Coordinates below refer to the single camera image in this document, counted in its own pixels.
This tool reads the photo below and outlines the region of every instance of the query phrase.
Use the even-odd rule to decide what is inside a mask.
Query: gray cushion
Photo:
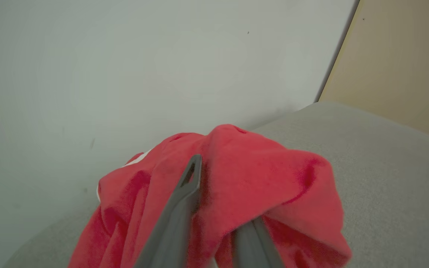
[[[429,136],[329,102],[255,132],[330,161],[354,254],[348,267],[429,267]]]

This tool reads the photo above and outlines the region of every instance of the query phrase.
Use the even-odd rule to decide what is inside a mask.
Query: white wall
[[[314,102],[353,3],[0,0],[0,266],[165,137]]]

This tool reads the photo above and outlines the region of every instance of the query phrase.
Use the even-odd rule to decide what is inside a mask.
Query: beige panel
[[[320,100],[429,134],[429,1],[361,0]]]

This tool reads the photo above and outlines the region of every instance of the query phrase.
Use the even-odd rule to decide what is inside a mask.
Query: gray fabric
[[[255,132],[332,163],[349,267],[429,267],[429,136],[319,102]],[[31,239],[6,268],[65,267],[96,204]]]
[[[3,268],[63,268],[98,201],[47,227],[21,246]]]

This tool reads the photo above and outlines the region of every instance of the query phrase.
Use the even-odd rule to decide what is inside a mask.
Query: red cloth
[[[169,137],[140,162],[103,177],[101,204],[82,232],[69,267],[131,268],[194,154],[202,155],[203,165],[189,268],[204,267],[215,254],[220,268],[232,267],[230,232],[259,215],[288,268],[341,267],[350,259],[328,161],[220,125],[207,136]]]

